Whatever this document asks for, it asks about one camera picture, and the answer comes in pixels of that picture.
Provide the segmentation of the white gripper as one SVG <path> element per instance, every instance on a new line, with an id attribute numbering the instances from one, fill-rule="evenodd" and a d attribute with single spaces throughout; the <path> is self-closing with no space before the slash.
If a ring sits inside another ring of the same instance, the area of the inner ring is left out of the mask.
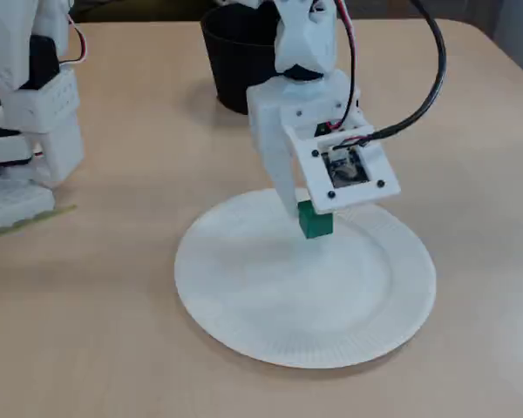
<path id="1" fill-rule="evenodd" d="M 350 86 L 350 77 L 335 69 L 315 81 L 295 81 L 284 76 L 273 77 L 265 83 L 247 89 L 251 131 L 266 173 L 287 212 L 298 217 L 295 180 L 289 140 L 278 124 L 266 118 L 275 117 L 278 123 L 294 127 L 319 125 L 338 121 L 349 99 L 356 106 L 360 88 Z"/>

